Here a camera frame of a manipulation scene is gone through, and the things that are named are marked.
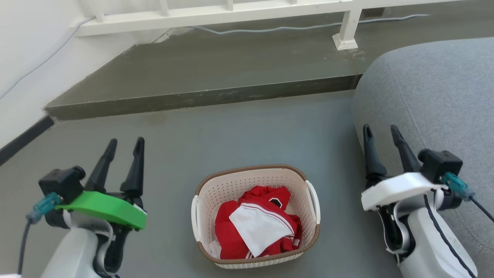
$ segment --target white wire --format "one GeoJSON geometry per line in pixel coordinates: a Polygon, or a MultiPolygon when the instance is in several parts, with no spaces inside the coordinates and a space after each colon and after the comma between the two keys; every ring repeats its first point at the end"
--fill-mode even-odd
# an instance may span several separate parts
{"type": "MultiPolygon", "coordinates": [[[[371,23],[371,22],[377,22],[377,21],[397,21],[397,20],[405,20],[409,19],[412,17],[418,17],[418,16],[428,16],[429,14],[412,14],[404,17],[390,17],[390,18],[376,18],[376,19],[367,19],[367,20],[361,20],[359,23],[371,23]]],[[[309,27],[277,27],[273,29],[264,29],[264,30],[229,30],[229,31],[215,31],[211,30],[202,26],[189,26],[189,28],[193,29],[199,29],[203,31],[208,31],[217,35],[226,35],[226,34],[231,34],[231,33],[266,33],[266,32],[273,32],[273,31],[278,31],[278,30],[310,30],[310,29],[316,29],[316,28],[324,28],[324,27],[330,27],[330,26],[338,26],[341,25],[341,22],[337,23],[331,23],[331,24],[325,24],[325,25],[316,25],[316,26],[309,26],[309,27]]]]}
{"type": "Polygon", "coordinates": [[[36,67],[34,67],[32,70],[30,70],[29,72],[27,72],[26,74],[24,74],[21,78],[17,79],[17,81],[15,81],[1,96],[0,96],[0,100],[6,96],[8,93],[10,93],[10,91],[19,83],[21,82],[21,80],[23,80],[26,76],[30,75],[32,72],[34,72],[35,70],[39,69],[39,67],[43,66],[46,62],[48,62],[48,60],[50,60],[53,56],[55,56],[56,53],[58,53],[60,51],[60,49],[62,49],[68,42],[69,40],[74,36],[75,32],[77,31],[77,29],[79,29],[79,27],[92,20],[92,18],[87,18],[85,20],[83,20],[82,22],[80,22],[74,29],[73,31],[70,33],[70,35],[67,37],[67,39],[63,42],[63,44],[57,48],[57,50],[55,50],[52,54],[50,54],[47,58],[45,58],[43,60],[43,62],[41,62],[39,65],[37,65],[36,67]]]}
{"type": "MultiPolygon", "coordinates": [[[[409,18],[412,18],[412,17],[428,16],[428,15],[429,14],[412,14],[412,15],[404,16],[404,17],[390,17],[390,18],[367,19],[367,20],[361,20],[361,21],[359,21],[359,23],[371,23],[371,22],[377,22],[377,21],[405,20],[405,19],[409,19],[409,18]]],[[[26,74],[24,74],[21,78],[17,79],[3,94],[1,94],[0,100],[4,96],[6,96],[8,93],[10,93],[10,91],[12,91],[12,89],[19,82],[21,82],[21,80],[23,80],[24,78],[26,78],[28,75],[30,75],[35,70],[39,69],[39,67],[43,66],[46,62],[48,62],[48,60],[50,60],[53,56],[55,56],[56,53],[58,53],[69,42],[69,40],[74,36],[74,34],[77,31],[77,29],[79,29],[79,27],[82,24],[84,24],[84,23],[86,23],[86,22],[88,22],[88,21],[90,21],[92,19],[93,18],[87,18],[86,20],[80,22],[73,29],[73,31],[70,33],[70,35],[67,37],[67,39],[63,42],[63,44],[59,48],[57,48],[57,50],[55,50],[51,55],[49,55],[47,58],[45,58],[43,60],[43,62],[41,62],[39,65],[37,65],[34,69],[30,70],[29,72],[27,72],[26,74]]],[[[231,33],[266,33],[266,32],[278,31],[278,30],[310,30],[310,29],[316,29],[316,28],[324,28],[324,27],[330,27],[330,26],[337,26],[337,25],[341,25],[341,24],[342,24],[341,22],[337,22],[337,23],[331,23],[331,24],[325,24],[325,25],[316,25],[316,26],[309,26],[309,27],[286,27],[286,26],[282,26],[282,27],[278,27],[278,28],[264,29],[264,30],[230,30],[230,31],[223,31],[223,32],[211,30],[211,29],[208,29],[208,28],[205,28],[205,27],[201,27],[201,26],[190,26],[190,28],[199,29],[199,30],[203,30],[203,31],[208,31],[208,32],[211,32],[211,33],[214,33],[214,34],[217,34],[217,35],[226,35],[226,34],[231,34],[231,33]]]]}

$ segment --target white stripe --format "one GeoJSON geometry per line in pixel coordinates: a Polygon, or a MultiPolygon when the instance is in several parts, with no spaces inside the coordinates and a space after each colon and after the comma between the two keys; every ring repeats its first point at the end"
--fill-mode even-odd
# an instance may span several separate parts
{"type": "Polygon", "coordinates": [[[242,203],[240,205],[241,207],[244,207],[244,208],[249,208],[249,209],[258,209],[260,210],[261,212],[263,212],[264,214],[266,215],[269,215],[275,219],[277,219],[278,221],[280,221],[281,223],[285,224],[288,229],[290,230],[291,234],[292,235],[295,235],[295,232],[293,231],[293,228],[291,227],[290,223],[281,215],[275,213],[275,212],[272,212],[272,211],[268,211],[266,209],[264,209],[263,207],[257,205],[257,204],[252,204],[252,203],[242,203]]]}

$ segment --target white plastic basket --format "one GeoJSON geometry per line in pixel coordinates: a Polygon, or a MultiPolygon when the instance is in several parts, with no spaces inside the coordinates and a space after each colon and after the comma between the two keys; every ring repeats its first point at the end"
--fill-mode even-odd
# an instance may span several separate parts
{"type": "Polygon", "coordinates": [[[192,230],[199,249],[210,261],[226,269],[256,268],[279,264],[300,257],[319,237],[321,212],[319,200],[305,175],[289,165],[261,165],[219,172],[205,178],[196,190],[191,208],[192,230]],[[209,244],[215,240],[214,220],[219,206],[239,199],[254,186],[286,186],[291,194],[289,206],[300,217],[302,240],[298,250],[260,258],[221,260],[211,255],[209,244]]]}

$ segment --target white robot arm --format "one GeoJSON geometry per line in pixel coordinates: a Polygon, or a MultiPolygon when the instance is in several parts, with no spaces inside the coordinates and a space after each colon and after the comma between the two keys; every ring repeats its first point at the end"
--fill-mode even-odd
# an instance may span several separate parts
{"type": "Polygon", "coordinates": [[[112,139],[86,185],[81,167],[55,169],[39,185],[45,198],[26,216],[18,272],[20,278],[27,232],[43,215],[52,227],[70,229],[60,242],[41,278],[118,278],[129,232],[145,227],[143,209],[144,139],[134,148],[134,161],[118,193],[106,192],[104,184],[117,148],[112,139]]]}
{"type": "Polygon", "coordinates": [[[362,207],[382,220],[386,250],[396,256],[404,278],[475,278],[472,259],[437,210],[456,208],[462,199],[441,180],[458,174],[462,161],[451,153],[423,150],[420,166],[396,126],[393,141],[400,151],[405,173],[388,178],[364,126],[367,189],[362,207]]]}

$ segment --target gray sofa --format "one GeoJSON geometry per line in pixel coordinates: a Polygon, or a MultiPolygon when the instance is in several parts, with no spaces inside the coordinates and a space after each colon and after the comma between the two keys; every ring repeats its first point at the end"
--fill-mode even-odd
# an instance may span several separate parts
{"type": "MultiPolygon", "coordinates": [[[[370,124],[388,173],[402,172],[390,125],[415,154],[449,150],[462,178],[494,213],[494,38],[434,42],[388,52],[361,78],[353,101],[355,129],[370,124]]],[[[494,277],[494,223],[472,202],[441,213],[475,262],[494,277]]]]}

